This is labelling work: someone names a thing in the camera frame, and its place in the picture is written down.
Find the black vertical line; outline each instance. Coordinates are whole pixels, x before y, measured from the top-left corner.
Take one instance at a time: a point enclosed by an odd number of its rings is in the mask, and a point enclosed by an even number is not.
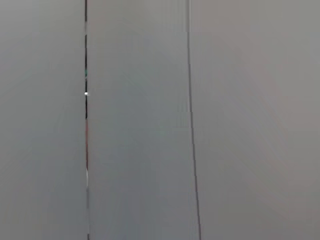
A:
[[[198,192],[198,177],[197,177],[197,162],[196,162],[196,147],[195,147],[195,129],[194,129],[194,113],[192,108],[192,75],[191,75],[191,53],[190,53],[190,30],[191,30],[191,0],[186,0],[186,35],[187,35],[187,64],[188,64],[188,82],[189,82],[189,111],[190,111],[190,125],[191,125],[191,144],[192,144],[192,158],[194,170],[194,186],[195,186],[195,201],[196,213],[198,221],[199,240],[202,240],[201,222],[200,222],[200,207],[199,207],[199,192]]]

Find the gray wall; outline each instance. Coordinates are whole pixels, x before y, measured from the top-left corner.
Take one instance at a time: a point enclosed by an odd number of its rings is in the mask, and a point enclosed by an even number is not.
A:
[[[0,1],[0,238],[85,240],[84,3]]]
[[[320,238],[320,2],[192,0],[202,240]]]
[[[196,240],[185,0],[88,3],[92,240]]]

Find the vertical line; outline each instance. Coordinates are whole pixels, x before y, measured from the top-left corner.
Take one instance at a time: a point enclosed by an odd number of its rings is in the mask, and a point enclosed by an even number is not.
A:
[[[192,76],[191,76],[191,53],[190,53],[190,30],[191,30],[190,1],[191,0],[186,0],[186,35],[187,35],[187,64],[188,64],[188,83],[189,83],[189,111],[190,111],[191,144],[192,144],[192,158],[193,158],[193,170],[194,170],[193,173],[194,173],[196,213],[197,213],[199,240],[202,240],[199,193],[198,193],[197,162],[196,162],[196,147],[195,147],[194,114],[193,114],[193,108],[192,108],[192,83],[191,83]]]

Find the gray surface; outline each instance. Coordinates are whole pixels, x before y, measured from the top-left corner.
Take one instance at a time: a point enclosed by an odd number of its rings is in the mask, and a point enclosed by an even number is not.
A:
[[[320,2],[192,0],[202,240],[320,238]]]
[[[85,240],[84,4],[0,1],[0,238]]]
[[[92,240],[198,239],[185,0],[88,3]]]

